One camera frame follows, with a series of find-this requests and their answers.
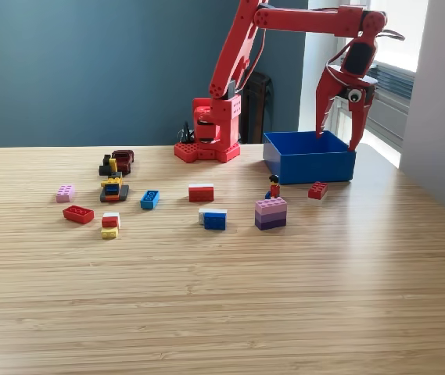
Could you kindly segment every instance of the stacked lego bricks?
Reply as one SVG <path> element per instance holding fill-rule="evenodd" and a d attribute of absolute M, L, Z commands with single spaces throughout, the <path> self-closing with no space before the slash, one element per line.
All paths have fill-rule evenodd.
<path fill-rule="evenodd" d="M 307 192 L 307 202 L 310 205 L 322 205 L 328 196 L 328 184 L 316 182 Z"/>
<path fill-rule="evenodd" d="M 190 202 L 212 202 L 214 200 L 214 184 L 189 185 Z"/>
<path fill-rule="evenodd" d="M 255 226 L 260 230 L 284 227 L 287 206 L 283 198 L 255 202 Z"/>
<path fill-rule="evenodd" d="M 118 212 L 106 212 L 102 217 L 102 238 L 118 238 L 121 228 L 121 219 Z"/>
<path fill-rule="evenodd" d="M 228 220 L 227 209 L 199 209 L 199 225 L 205 229 L 225 230 Z"/>

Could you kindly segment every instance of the cable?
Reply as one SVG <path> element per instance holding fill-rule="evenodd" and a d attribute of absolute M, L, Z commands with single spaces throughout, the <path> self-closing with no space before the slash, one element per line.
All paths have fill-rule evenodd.
<path fill-rule="evenodd" d="M 262 30 L 262 43 L 260 45 L 260 50 L 257 53 L 257 57 L 253 60 L 252 66 L 250 67 L 248 74 L 246 74 L 245 80 L 243 81 L 243 83 L 241 85 L 239 85 L 239 88 L 236 89 L 235 93 L 238 94 L 246 85 L 246 82 L 248 82 L 248 79 L 250 78 L 250 75 L 253 73 L 253 70 L 255 69 L 255 65 L 257 64 L 257 62 L 260 59 L 260 56 L 262 55 L 262 51 L 264 50 L 264 43 L 266 40 L 266 30 Z"/>

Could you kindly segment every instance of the robotic arm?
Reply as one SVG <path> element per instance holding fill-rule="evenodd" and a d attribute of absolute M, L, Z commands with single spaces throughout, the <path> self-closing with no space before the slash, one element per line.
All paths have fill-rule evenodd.
<path fill-rule="evenodd" d="M 398 33 L 383 30 L 386 15 L 366 11 L 359 6 L 334 9 L 298 10 L 274 8 L 268 0 L 241 0 L 234 23 L 224 44 L 210 82 L 211 98 L 194 99 L 195 146 L 191 155 L 175 146 L 175 154 L 185 161 L 218 159 L 222 162 L 239 155 L 238 133 L 243 89 L 264 48 L 265 31 L 287 30 L 333 34 L 353 40 L 327 62 L 316 91 L 316 132 L 320 137 L 335 96 L 349 101 L 353 113 L 353 137 L 349 149 L 359 144 L 375 96 L 376 80 L 366 77 L 373 62 L 378 36 L 404 39 Z M 249 68 L 249 54 L 258 28 L 264 29 L 262 45 Z M 347 49 L 342 66 L 330 65 Z"/>

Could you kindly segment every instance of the blue lego brick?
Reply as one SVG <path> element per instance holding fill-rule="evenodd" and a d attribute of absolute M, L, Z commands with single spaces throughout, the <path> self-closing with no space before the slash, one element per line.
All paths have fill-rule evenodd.
<path fill-rule="evenodd" d="M 225 230 L 225 213 L 206 212 L 204 225 L 205 229 Z"/>
<path fill-rule="evenodd" d="M 280 184 L 349 181 L 356 152 L 329 131 L 264 133 L 264 160 Z"/>
<path fill-rule="evenodd" d="M 160 199 L 159 191 L 148 190 L 141 199 L 141 208 L 154 209 L 159 199 Z"/>

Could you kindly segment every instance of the red lego brick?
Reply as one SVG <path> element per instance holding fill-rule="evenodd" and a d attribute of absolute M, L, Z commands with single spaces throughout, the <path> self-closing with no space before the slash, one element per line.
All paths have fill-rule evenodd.
<path fill-rule="evenodd" d="M 212 202 L 214 200 L 213 184 L 189 185 L 190 202 Z"/>
<path fill-rule="evenodd" d="M 102 228 L 114 228 L 118 227 L 117 216 L 107 216 L 102 218 Z"/>
<path fill-rule="evenodd" d="M 77 205 L 72 205 L 63 210 L 63 215 L 66 219 L 80 224 L 90 223 L 94 218 L 94 212 L 91 209 L 84 209 Z"/>
<path fill-rule="evenodd" d="M 321 200 L 328 191 L 328 184 L 325 182 L 315 182 L 307 193 L 308 198 Z"/>

